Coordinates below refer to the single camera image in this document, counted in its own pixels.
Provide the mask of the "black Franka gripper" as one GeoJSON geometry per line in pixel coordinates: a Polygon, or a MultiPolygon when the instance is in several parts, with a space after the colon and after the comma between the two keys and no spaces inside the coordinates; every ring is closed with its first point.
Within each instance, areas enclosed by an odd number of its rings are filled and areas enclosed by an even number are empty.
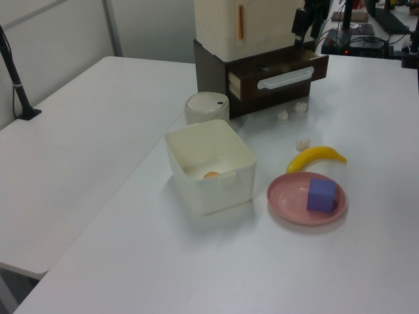
{"type": "Polygon", "coordinates": [[[312,24],[310,36],[317,39],[323,21],[329,14],[330,0],[305,0],[304,8],[297,9],[293,20],[291,32],[295,36],[294,47],[301,49],[306,34],[306,23],[312,24]]]}

